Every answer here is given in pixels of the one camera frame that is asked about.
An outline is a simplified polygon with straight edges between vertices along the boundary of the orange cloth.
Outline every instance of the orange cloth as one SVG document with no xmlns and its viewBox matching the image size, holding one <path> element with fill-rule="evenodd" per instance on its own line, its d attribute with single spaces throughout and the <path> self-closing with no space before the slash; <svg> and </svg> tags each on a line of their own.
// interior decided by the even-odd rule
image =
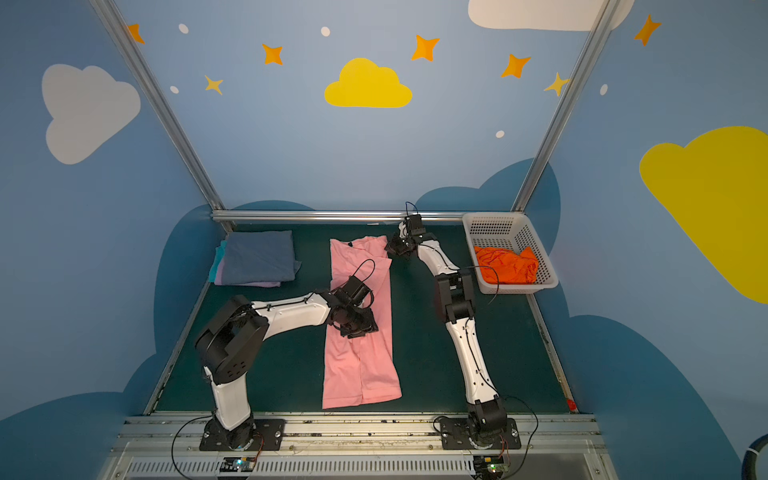
<svg viewBox="0 0 768 480">
<path fill-rule="evenodd" d="M 538 259 L 530 247 L 516 254 L 512 250 L 504 248 L 480 248 L 475 247 L 475 254 L 480 265 L 492 266 L 498 274 L 498 282 L 509 283 L 535 283 L 538 271 Z M 488 283 L 496 284 L 496 273 L 489 268 L 481 268 L 482 279 Z"/>
</svg>

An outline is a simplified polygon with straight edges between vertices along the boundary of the wall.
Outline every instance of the wall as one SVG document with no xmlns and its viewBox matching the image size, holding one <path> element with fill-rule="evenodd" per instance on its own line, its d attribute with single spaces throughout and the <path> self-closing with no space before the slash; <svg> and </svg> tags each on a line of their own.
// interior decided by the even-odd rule
<svg viewBox="0 0 768 480">
<path fill-rule="evenodd" d="M 601 2 L 527 3 L 118 1 L 225 205 L 315 210 L 471 209 L 532 158 Z"/>
<path fill-rule="evenodd" d="M 87 0 L 3 2 L 4 478 L 94 478 L 223 236 Z"/>
<path fill-rule="evenodd" d="M 528 206 L 561 281 L 537 299 L 622 480 L 739 478 L 768 431 L 766 25 L 765 2 L 637 0 Z"/>
</svg>

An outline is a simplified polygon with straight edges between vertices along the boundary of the dark green mat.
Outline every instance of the dark green mat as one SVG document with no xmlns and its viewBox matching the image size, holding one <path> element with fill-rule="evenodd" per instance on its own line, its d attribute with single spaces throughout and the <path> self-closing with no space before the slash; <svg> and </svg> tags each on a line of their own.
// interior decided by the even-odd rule
<svg viewBox="0 0 768 480">
<path fill-rule="evenodd" d="M 443 250 L 459 266 L 471 264 L 462 227 L 428 226 Z M 157 410 L 207 411 L 214 398 L 204 381 L 194 340 L 215 312 L 233 295 L 250 300 L 302 296 L 330 283 L 328 239 L 354 240 L 391 235 L 396 226 L 282 225 L 241 226 L 241 230 L 293 230 L 296 258 L 303 262 L 293 282 L 278 289 L 210 286 L 190 335 L 162 393 Z M 349 412 L 464 412 L 464 380 L 455 347 L 432 305 L 432 274 L 418 258 L 394 259 L 392 344 L 402 398 L 338 409 Z M 525 400 L 536 412 L 568 412 L 536 322 L 525 296 L 492 296 L 476 290 L 477 332 L 482 354 L 499 392 Z M 324 327 L 304 327 L 268 339 L 247 373 L 248 399 L 256 412 L 322 410 Z M 514 400 L 509 412 L 525 412 Z"/>
</svg>

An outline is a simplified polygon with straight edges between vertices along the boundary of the white plastic basket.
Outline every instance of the white plastic basket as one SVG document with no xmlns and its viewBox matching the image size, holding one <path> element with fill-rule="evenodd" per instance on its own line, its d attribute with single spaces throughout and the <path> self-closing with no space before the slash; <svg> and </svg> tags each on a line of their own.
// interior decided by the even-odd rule
<svg viewBox="0 0 768 480">
<path fill-rule="evenodd" d="M 465 214 L 464 231 L 467 234 L 467 245 L 472 262 L 478 266 L 478 257 L 475 255 L 475 247 L 497 247 L 512 250 L 520 254 L 526 247 L 533 250 L 538 258 L 538 272 L 536 283 L 521 285 L 498 285 L 499 293 L 534 293 L 545 288 L 555 288 L 558 285 L 558 276 L 554 274 L 554 268 L 549 261 L 544 245 L 538 239 L 536 230 L 531 221 L 524 214 L 513 212 L 478 212 Z M 480 291 L 483 293 L 496 293 L 496 284 L 488 283 L 477 275 Z"/>
</svg>

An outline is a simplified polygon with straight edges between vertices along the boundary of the black hose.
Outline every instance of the black hose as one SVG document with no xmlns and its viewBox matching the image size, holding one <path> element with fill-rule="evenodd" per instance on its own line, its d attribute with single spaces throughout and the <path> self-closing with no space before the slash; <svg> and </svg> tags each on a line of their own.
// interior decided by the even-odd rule
<svg viewBox="0 0 768 480">
<path fill-rule="evenodd" d="M 742 480 L 757 480 L 757 454 L 759 454 L 760 450 L 766 445 L 768 445 L 768 434 L 765 434 L 752 442 L 752 445 L 746 450 L 744 461 L 741 463 Z"/>
</svg>

